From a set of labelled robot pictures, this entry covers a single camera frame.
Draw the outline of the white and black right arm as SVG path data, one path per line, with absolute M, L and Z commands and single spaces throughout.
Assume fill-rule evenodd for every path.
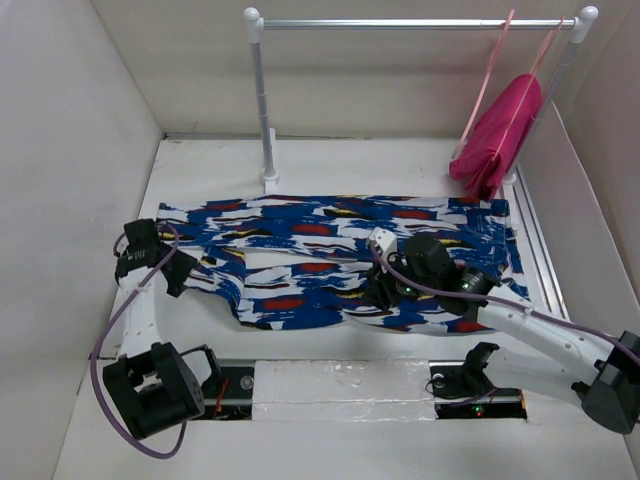
M 498 279 L 457 264 L 429 234 L 397 248 L 394 233 L 376 228 L 366 240 L 374 258 L 365 299 L 382 310 L 433 297 L 445 312 L 502 332 L 537 351 L 532 357 L 480 342 L 461 364 L 433 374 L 433 395 L 454 406 L 473 404 L 502 388 L 535 392 L 581 409 L 623 435 L 639 423 L 639 337 L 615 338 L 538 310 Z

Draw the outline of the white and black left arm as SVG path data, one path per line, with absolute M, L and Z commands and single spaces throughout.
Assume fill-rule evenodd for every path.
M 179 297 L 198 261 L 162 240 L 166 227 L 152 219 L 124 226 L 125 249 L 117 254 L 115 279 L 130 303 L 121 314 L 124 331 L 118 359 L 103 369 L 103 382 L 129 434 L 146 439 L 205 412 L 205 397 L 226 387 L 222 369 L 206 345 L 207 362 L 192 368 L 161 337 L 158 289 Z

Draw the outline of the blue patterned trousers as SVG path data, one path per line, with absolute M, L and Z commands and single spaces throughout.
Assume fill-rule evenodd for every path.
M 186 285 L 223 298 L 243 326 L 261 330 L 331 327 L 346 321 L 402 333 L 471 334 L 476 326 L 429 295 L 389 310 L 363 299 L 377 229 L 400 243 L 430 234 L 456 264 L 528 288 L 505 200 L 406 196 L 265 195 L 162 203 L 164 238 L 198 253 Z

